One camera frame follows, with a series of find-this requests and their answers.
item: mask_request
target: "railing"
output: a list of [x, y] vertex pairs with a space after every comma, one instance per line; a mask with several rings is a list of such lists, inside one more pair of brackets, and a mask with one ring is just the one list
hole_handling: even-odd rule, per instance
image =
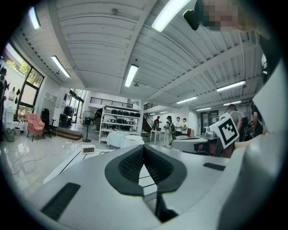
[[144, 105], [144, 110], [147, 110], [147, 109], [151, 109], [153, 107], [157, 106], [156, 104], [152, 104], [152, 103], [147, 103]]
[[106, 100], [106, 99], [101, 99], [101, 98], [95, 98], [95, 97], [91, 97], [90, 103], [95, 103], [95, 104], [100, 104], [100, 105], [111, 105], [111, 106], [121, 106], [121, 107], [126, 107], [126, 108], [133, 108], [132, 104], [123, 103], [123, 102], [116, 102], [116, 101], [111, 101], [111, 100]]
[[153, 127], [153, 124], [154, 124], [154, 121], [152, 120], [152, 118], [149, 116], [148, 113], [144, 114], [144, 117], [145, 117], [148, 125], [150, 126], [150, 128], [152, 128], [152, 127]]

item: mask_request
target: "floor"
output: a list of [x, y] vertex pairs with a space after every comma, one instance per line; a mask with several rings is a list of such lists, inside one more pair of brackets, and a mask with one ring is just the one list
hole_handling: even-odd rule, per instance
[[[86, 129], [81, 127], [72, 127], [71, 129], [82, 131], [86, 138]], [[88, 130], [88, 138], [98, 149], [109, 149], [109, 146], [102, 142], [98, 144], [99, 134], [95, 132], [95, 127]], [[164, 135], [161, 142], [157, 144], [165, 146], [163, 143]], [[144, 138], [145, 143], [150, 142], [150, 138]], [[15, 185], [16, 191], [27, 198], [43, 185], [43, 180], [58, 167], [70, 154], [76, 151], [83, 144], [82, 140], [71, 141], [62, 137], [46, 139], [32, 135], [26, 137], [24, 133], [15, 136], [14, 142], [5, 141], [0, 145], [1, 166], [6, 178]]]

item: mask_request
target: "shelf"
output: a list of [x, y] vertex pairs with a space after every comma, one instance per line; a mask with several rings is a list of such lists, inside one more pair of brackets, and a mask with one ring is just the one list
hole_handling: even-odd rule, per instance
[[122, 107], [122, 106], [112, 106], [112, 105], [104, 105], [107, 108], [113, 108], [113, 109], [119, 109], [119, 110], [126, 110], [126, 111], [137, 111], [139, 112], [140, 110], [137, 109], [132, 109], [132, 108], [127, 108], [127, 107]]
[[100, 139], [100, 141], [101, 141], [101, 142], [107, 142], [107, 137], [102, 137], [102, 138]]
[[116, 133], [130, 133], [130, 134], [138, 134], [137, 132], [130, 132], [130, 131], [122, 131], [122, 130], [117, 130], [117, 131], [114, 131], [114, 129], [110, 129], [110, 128], [102, 128], [101, 129], [101, 132], [116, 132]]
[[114, 125], [125, 125], [125, 126], [135, 126], [135, 127], [138, 127], [138, 125], [136, 125], [136, 124], [118, 124], [118, 123], [113, 123], [113, 122], [108, 122], [108, 121], [102, 121], [102, 123], [105, 123], [105, 124], [114, 124]]
[[130, 117], [130, 116], [126, 116], [126, 115], [118, 115], [118, 114], [112, 114], [112, 113], [104, 113], [107, 115], [112, 115], [112, 116], [116, 116], [116, 117], [127, 117], [127, 118], [136, 118], [139, 119], [140, 117]]

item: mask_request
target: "wooden platform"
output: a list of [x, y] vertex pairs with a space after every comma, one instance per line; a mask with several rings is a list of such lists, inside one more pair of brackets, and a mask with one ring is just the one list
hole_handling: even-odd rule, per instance
[[56, 128], [51, 130], [51, 133], [57, 134], [58, 137], [63, 137], [63, 138], [67, 138], [70, 140], [74, 140], [74, 141], [78, 141], [82, 138], [82, 133], [78, 132], [78, 131], [74, 131], [74, 130], [70, 130], [67, 128]]

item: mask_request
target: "trash bin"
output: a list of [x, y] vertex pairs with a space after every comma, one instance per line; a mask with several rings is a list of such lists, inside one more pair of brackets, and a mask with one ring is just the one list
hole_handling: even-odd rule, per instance
[[16, 135], [16, 136], [19, 136], [20, 133], [21, 133], [21, 130], [20, 130], [20, 128], [18, 128], [18, 127], [15, 127], [15, 128], [14, 128], [14, 131], [15, 131], [15, 135]]
[[7, 128], [5, 129], [5, 135], [8, 142], [14, 142], [15, 132], [14, 129]]

